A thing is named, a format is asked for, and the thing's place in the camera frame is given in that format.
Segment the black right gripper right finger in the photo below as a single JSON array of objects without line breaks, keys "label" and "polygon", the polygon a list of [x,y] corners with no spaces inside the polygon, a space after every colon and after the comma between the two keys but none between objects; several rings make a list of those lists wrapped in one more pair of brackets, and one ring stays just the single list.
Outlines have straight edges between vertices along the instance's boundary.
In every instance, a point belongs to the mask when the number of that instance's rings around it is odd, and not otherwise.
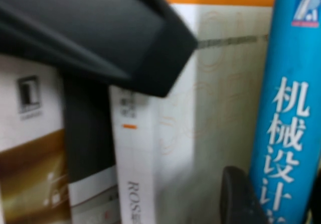
[{"label": "black right gripper right finger", "polygon": [[310,203],[310,209],[311,209],[311,215],[312,215],[311,223],[314,223],[314,224],[320,224],[320,206],[321,206],[320,196],[321,196],[321,175],[319,171],[314,184],[314,188],[311,196],[311,203]]}]

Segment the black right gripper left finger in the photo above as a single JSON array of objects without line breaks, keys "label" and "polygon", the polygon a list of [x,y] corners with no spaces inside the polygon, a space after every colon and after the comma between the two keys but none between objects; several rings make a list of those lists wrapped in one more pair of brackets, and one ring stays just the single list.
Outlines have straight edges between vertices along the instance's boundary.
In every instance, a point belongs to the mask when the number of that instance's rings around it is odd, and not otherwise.
[{"label": "black right gripper left finger", "polygon": [[221,223],[267,223],[247,174],[235,166],[223,170],[221,185]]}]

